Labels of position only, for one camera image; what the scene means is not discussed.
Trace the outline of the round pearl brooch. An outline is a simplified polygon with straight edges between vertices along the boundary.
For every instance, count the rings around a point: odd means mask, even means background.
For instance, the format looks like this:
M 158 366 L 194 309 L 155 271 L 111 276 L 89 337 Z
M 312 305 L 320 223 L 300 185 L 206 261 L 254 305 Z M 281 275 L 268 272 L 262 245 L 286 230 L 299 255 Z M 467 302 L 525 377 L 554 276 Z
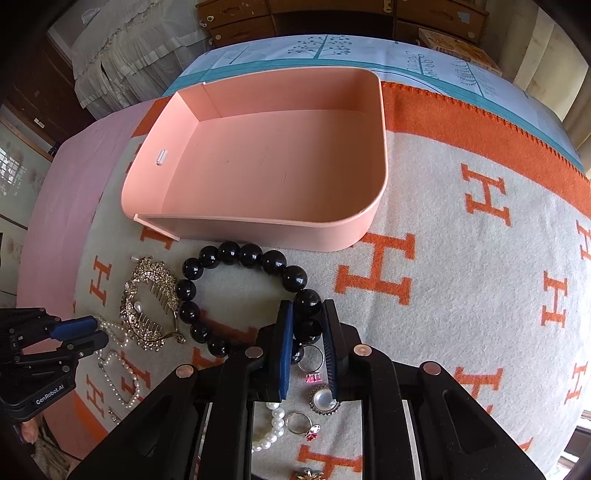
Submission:
M 318 385 L 308 397 L 308 406 L 318 415 L 331 416 L 339 410 L 341 403 L 332 395 L 328 385 Z

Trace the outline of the pink bed sheet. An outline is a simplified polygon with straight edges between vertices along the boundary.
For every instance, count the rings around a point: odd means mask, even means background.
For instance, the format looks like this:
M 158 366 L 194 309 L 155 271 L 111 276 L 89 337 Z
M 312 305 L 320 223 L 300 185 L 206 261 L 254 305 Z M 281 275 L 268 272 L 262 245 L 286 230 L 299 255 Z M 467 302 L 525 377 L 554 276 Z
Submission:
M 21 254 L 19 307 L 73 318 L 78 268 L 104 188 L 152 100 L 104 117 L 60 148 L 37 198 Z

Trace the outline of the blue teal patterned sheet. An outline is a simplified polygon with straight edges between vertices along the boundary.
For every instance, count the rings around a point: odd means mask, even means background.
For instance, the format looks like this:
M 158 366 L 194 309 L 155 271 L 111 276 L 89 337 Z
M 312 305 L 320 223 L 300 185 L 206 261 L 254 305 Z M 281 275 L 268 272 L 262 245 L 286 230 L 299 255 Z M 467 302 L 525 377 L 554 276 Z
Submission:
M 583 169 L 559 118 L 509 81 L 465 60 L 407 43 L 352 35 L 295 35 L 219 47 L 197 57 L 165 90 L 269 70 L 338 66 L 373 71 L 383 81 L 450 96 L 533 134 Z

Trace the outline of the pink plastic tray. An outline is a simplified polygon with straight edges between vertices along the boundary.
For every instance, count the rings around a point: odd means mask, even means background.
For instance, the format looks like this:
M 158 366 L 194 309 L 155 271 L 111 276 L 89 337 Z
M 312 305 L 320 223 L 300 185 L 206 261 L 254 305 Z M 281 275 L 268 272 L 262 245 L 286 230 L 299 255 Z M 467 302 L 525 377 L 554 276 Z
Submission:
M 369 231 L 388 183 L 382 84 L 365 69 L 196 84 L 141 128 L 121 208 L 174 240 L 339 251 Z

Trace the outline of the gold rhinestone hair comb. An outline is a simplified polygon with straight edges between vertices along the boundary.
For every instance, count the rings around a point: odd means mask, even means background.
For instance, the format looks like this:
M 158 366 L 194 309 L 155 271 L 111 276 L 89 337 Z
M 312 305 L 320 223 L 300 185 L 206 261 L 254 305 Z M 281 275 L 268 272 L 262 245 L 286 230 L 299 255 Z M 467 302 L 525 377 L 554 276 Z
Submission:
M 168 340 L 182 345 L 176 277 L 162 261 L 132 256 L 132 269 L 123 286 L 120 319 L 127 334 L 142 350 L 157 352 Z

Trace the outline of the orange white H blanket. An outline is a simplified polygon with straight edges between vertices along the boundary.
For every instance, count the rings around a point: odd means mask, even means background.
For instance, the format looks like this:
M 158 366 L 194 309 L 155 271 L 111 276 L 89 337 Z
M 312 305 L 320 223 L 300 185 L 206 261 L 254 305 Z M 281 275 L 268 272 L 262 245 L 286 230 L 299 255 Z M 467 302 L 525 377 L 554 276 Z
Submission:
M 384 84 L 389 183 L 369 233 L 335 253 L 290 251 L 308 288 L 394 361 L 441 364 L 509 433 L 547 479 L 590 410 L 590 184 L 540 140 L 459 100 Z M 125 218 L 120 193 L 144 136 L 129 142 L 102 194 L 78 270 L 77 314 L 120 323 L 131 255 L 180 265 L 205 242 L 172 242 Z M 219 266 L 197 304 L 225 338 L 274 321 L 280 282 Z M 253 470 L 290 479 L 321 470 L 362 479 L 361 404 L 331 416 L 308 407 L 293 368 L 286 413 L 322 426 L 307 442 L 287 431 L 256 452 Z M 572 460 L 572 455 L 565 455 Z

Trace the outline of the white lace covered furniture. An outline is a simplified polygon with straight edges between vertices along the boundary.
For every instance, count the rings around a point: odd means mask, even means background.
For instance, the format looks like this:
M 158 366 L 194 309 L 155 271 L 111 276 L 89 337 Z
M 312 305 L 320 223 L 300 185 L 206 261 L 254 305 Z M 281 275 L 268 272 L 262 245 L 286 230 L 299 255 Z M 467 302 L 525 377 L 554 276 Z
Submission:
M 71 47 L 76 97 L 103 118 L 159 97 L 208 49 L 194 1 L 110 1 Z

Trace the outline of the beige curtain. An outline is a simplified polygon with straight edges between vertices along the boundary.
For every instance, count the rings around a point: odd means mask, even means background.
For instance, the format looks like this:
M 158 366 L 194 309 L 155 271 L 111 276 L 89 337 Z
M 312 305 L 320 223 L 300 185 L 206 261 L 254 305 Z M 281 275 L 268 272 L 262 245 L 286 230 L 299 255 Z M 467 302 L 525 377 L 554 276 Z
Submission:
M 590 153 L 590 61 L 534 1 L 485 1 L 481 47 L 503 77 L 552 110 L 575 150 Z

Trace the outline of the brown wooden door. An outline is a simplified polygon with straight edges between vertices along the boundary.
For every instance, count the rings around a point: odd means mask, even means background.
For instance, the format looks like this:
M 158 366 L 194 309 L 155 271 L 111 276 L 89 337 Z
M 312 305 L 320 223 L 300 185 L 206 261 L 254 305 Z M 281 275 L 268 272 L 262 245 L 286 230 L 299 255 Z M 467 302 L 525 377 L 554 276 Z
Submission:
M 64 143 L 93 122 L 74 92 L 71 65 L 48 39 L 26 57 L 8 102 L 47 143 Z

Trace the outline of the stack of books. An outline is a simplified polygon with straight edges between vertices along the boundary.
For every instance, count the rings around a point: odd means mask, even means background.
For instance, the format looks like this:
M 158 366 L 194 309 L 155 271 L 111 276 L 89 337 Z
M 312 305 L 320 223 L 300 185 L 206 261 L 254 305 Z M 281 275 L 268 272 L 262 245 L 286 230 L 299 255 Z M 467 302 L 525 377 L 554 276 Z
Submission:
M 503 76 L 500 67 L 481 48 L 462 39 L 424 28 L 418 30 L 420 40 L 430 49 L 454 56 L 487 71 Z

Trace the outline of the gold flower brooch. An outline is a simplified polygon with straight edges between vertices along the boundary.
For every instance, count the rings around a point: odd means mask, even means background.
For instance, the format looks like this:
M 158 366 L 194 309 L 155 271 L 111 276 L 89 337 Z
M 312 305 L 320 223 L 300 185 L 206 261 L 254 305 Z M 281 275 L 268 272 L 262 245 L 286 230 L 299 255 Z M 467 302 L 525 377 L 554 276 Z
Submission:
M 325 474 L 321 470 L 302 467 L 294 470 L 290 477 L 291 480 L 325 480 Z

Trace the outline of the wooden desk with drawers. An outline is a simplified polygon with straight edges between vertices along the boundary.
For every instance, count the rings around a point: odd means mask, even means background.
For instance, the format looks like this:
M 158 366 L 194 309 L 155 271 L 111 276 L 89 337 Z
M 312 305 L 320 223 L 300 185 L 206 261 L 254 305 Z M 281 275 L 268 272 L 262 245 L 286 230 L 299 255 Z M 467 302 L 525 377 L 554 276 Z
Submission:
M 214 0 L 195 6 L 216 47 L 274 36 L 342 34 L 422 41 L 421 29 L 477 44 L 489 13 L 476 1 Z

